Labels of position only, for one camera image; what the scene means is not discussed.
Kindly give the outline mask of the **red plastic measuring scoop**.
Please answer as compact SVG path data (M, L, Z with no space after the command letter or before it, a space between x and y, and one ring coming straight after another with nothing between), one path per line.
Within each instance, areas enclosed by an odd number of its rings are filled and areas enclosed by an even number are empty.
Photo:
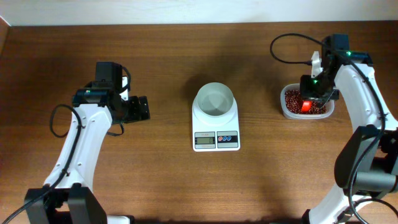
M312 102L311 101L303 101L302 107L300 109L301 113L308 113L311 110Z

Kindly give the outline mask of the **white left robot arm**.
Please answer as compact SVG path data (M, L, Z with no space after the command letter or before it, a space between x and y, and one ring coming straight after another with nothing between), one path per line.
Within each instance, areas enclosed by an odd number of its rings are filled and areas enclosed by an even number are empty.
M58 161L43 187L25 195L30 223L125 223L131 215L108 215L93 193L93 177L112 125L148 120L146 96L121 96L110 89L80 89L69 106L72 121Z

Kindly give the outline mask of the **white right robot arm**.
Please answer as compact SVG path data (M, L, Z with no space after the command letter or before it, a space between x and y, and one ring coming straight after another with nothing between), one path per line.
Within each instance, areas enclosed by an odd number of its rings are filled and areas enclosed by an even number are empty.
M356 217L364 223L360 208L397 192L397 120L376 84L369 54L351 51L346 34L319 44L322 54L312 60L313 73L301 77L300 93L320 105L342 97L353 135L336 159L334 186L302 222L346 223Z

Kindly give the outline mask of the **white round bowl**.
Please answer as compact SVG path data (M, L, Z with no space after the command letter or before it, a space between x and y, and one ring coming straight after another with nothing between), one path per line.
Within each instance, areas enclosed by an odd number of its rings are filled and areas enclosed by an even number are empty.
M196 95L199 109L210 116L226 114L233 107L233 99L232 91L218 82L202 86Z

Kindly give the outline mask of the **white digital kitchen scale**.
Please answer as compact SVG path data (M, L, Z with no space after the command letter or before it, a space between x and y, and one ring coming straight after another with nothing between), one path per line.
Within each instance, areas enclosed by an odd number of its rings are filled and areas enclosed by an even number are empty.
M223 100L229 110L210 100L195 98L192 105L192 148L196 152L237 151L241 147L236 100Z

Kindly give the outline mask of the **clear plastic bean container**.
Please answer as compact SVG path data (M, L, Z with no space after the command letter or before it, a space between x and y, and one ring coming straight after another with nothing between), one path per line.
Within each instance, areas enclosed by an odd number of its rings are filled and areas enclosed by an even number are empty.
M321 103L304 100L299 84L287 85L280 93L280 103L284 116L288 119L323 119L329 117L334 109L334 101L322 106Z

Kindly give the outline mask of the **red adzuki beans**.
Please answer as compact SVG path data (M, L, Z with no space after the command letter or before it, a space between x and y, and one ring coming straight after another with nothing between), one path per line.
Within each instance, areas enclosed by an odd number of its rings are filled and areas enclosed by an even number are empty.
M326 113L325 106L319 107L317 102L312 101L311 110L308 113L301 113L303 98L298 90L288 90L284 93L285 104L287 109L294 114L324 114Z

